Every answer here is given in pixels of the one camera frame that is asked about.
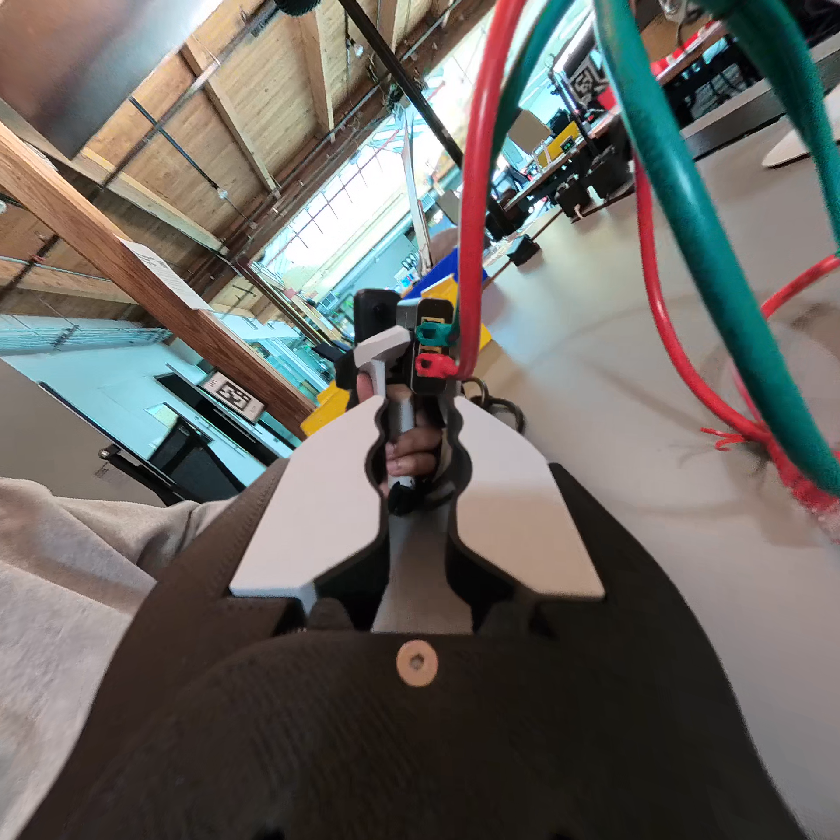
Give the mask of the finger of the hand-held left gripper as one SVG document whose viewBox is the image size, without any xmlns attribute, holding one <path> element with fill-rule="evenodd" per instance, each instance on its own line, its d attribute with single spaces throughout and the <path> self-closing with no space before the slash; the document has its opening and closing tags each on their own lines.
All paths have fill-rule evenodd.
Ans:
<svg viewBox="0 0 840 840">
<path fill-rule="evenodd" d="M 409 400 L 411 390 L 403 382 L 403 357 L 413 346 L 413 335 L 394 326 L 359 343 L 353 350 L 356 388 L 361 400 L 383 396 L 389 400 Z"/>
</svg>

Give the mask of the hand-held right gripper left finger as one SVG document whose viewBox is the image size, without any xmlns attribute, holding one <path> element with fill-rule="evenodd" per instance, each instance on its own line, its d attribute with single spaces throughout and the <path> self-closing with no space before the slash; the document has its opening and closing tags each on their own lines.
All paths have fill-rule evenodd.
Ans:
<svg viewBox="0 0 840 840">
<path fill-rule="evenodd" d="M 229 583 L 233 596 L 316 601 L 327 573 L 380 535 L 382 496 L 366 465 L 384 406 L 370 397 L 290 457 Z"/>
</svg>

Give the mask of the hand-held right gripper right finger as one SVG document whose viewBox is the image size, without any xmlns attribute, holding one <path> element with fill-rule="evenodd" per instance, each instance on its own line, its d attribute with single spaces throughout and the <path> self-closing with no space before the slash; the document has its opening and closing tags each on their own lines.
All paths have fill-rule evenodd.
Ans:
<svg viewBox="0 0 840 840">
<path fill-rule="evenodd" d="M 604 585 L 547 459 L 465 397 L 454 409 L 469 465 L 455 502 L 465 549 L 535 595 L 602 599 Z"/>
</svg>

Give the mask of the black ethernet adapter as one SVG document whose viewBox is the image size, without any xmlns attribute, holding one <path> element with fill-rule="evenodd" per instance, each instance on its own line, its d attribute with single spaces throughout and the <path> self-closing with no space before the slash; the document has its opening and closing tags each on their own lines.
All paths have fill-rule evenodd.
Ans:
<svg viewBox="0 0 840 840">
<path fill-rule="evenodd" d="M 418 297 L 398 307 L 400 325 L 411 339 L 403 364 L 406 384 L 415 396 L 437 397 L 457 371 L 453 358 L 455 307 L 445 299 Z"/>
</svg>

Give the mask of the grey desk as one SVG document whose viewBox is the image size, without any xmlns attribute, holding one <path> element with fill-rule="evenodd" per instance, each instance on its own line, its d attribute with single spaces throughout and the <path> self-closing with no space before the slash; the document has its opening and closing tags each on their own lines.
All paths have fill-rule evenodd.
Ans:
<svg viewBox="0 0 840 840">
<path fill-rule="evenodd" d="M 786 119 L 697 163 L 757 299 L 829 255 L 811 161 L 762 165 Z M 659 271 L 693 365 L 743 411 L 728 355 L 657 207 Z M 528 435 L 664 567 L 717 650 L 763 761 L 813 838 L 838 838 L 838 544 L 738 446 L 674 371 L 651 319 L 634 196 L 577 223 L 485 293 L 495 340 L 479 376 Z M 838 446 L 838 272 L 782 307 L 773 333 L 822 434 Z"/>
</svg>

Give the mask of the yellow storage bin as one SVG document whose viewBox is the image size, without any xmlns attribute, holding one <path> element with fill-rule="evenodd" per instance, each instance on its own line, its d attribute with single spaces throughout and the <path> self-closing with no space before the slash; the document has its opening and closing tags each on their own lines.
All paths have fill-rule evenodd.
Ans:
<svg viewBox="0 0 840 840">
<path fill-rule="evenodd" d="M 421 298 L 447 301 L 454 310 L 459 302 L 459 288 L 455 275 L 451 274 L 444 279 L 434 283 L 431 287 L 421 291 Z M 492 341 L 492 336 L 484 321 L 480 324 L 479 330 L 479 354 Z"/>
<path fill-rule="evenodd" d="M 348 409 L 350 397 L 350 391 L 338 387 L 335 381 L 331 382 L 318 394 L 314 411 L 301 422 L 301 430 L 305 436 L 309 438 L 319 429 L 341 417 Z"/>
</svg>

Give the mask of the blue storage bin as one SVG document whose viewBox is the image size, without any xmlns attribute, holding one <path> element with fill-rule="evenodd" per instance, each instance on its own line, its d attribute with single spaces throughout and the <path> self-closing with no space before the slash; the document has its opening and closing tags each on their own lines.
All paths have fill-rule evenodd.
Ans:
<svg viewBox="0 0 840 840">
<path fill-rule="evenodd" d="M 453 278 L 455 283 L 459 281 L 459 249 L 455 247 L 446 257 L 441 259 L 429 273 L 421 279 L 413 289 L 417 295 L 422 295 L 426 289 L 431 288 L 447 278 Z"/>
</svg>

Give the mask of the framed marker sign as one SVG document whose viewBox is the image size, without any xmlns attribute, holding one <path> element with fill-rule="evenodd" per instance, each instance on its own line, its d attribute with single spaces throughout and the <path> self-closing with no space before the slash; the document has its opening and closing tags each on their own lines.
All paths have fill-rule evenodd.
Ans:
<svg viewBox="0 0 840 840">
<path fill-rule="evenodd" d="M 265 411 L 263 402 L 221 372 L 209 375 L 200 387 L 250 424 L 256 424 Z"/>
</svg>

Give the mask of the white paper label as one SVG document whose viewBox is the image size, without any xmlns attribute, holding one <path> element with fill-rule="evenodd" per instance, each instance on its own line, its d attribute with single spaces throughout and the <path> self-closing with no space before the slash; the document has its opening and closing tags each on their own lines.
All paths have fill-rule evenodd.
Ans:
<svg viewBox="0 0 840 840">
<path fill-rule="evenodd" d="M 140 261 L 152 271 L 174 294 L 185 303 L 189 309 L 195 311 L 213 312 L 213 307 L 198 295 L 194 289 L 180 278 L 162 257 L 145 245 L 134 243 L 126 239 L 120 240 L 131 250 Z"/>
</svg>

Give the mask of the black pole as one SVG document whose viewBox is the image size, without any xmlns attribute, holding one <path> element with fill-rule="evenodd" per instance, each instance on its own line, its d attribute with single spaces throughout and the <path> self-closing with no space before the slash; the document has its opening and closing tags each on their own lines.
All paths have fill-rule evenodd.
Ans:
<svg viewBox="0 0 840 840">
<path fill-rule="evenodd" d="M 459 169 L 462 169 L 464 165 L 464 152 L 426 100 L 422 89 L 409 75 L 403 63 L 394 53 L 393 48 L 387 44 L 382 34 L 367 17 L 358 2 L 340 1 L 339 3 L 349 19 L 360 30 L 368 45 L 372 47 L 375 56 L 381 60 L 385 69 L 391 74 L 394 82 L 423 117 L 426 125 L 432 131 L 437 141 L 441 143 L 452 162 Z"/>
</svg>

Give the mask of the person's grey sweatshirt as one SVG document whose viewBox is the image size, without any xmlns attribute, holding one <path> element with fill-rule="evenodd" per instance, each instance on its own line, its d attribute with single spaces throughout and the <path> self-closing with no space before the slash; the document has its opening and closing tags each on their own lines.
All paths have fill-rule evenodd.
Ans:
<svg viewBox="0 0 840 840">
<path fill-rule="evenodd" d="M 2 479 L 2 838 L 20 833 L 55 781 L 160 576 L 216 519 L 243 527 L 265 492 L 259 480 L 232 500 L 153 507 Z"/>
</svg>

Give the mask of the wooden beam with paper label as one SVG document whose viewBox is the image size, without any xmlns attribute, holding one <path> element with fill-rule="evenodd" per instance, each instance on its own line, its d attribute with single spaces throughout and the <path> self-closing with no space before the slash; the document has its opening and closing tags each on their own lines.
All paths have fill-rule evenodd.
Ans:
<svg viewBox="0 0 840 840">
<path fill-rule="evenodd" d="M 206 362 L 265 404 L 296 437 L 310 402 L 232 332 L 215 311 L 189 309 L 120 240 L 123 232 L 5 125 L 2 182 L 33 215 Z"/>
</svg>

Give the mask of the marker sign board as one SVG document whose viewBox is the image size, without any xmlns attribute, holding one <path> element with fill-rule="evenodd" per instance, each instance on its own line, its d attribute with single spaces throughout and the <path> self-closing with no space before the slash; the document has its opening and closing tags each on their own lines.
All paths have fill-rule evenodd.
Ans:
<svg viewBox="0 0 840 840">
<path fill-rule="evenodd" d="M 609 88 L 610 82 L 605 72 L 596 66 L 591 58 L 582 62 L 569 77 L 570 88 L 582 108 L 588 108 L 590 102 L 598 99 Z"/>
</svg>

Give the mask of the white stand base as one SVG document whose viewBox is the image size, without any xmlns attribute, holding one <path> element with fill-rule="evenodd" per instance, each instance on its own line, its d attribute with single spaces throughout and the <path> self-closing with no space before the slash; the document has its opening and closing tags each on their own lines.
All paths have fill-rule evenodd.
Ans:
<svg viewBox="0 0 840 840">
<path fill-rule="evenodd" d="M 829 98 L 826 101 L 826 111 L 833 130 L 834 141 L 839 144 L 838 100 Z M 763 157 L 762 167 L 771 170 L 778 169 L 810 155 L 798 132 L 792 129 Z"/>
</svg>

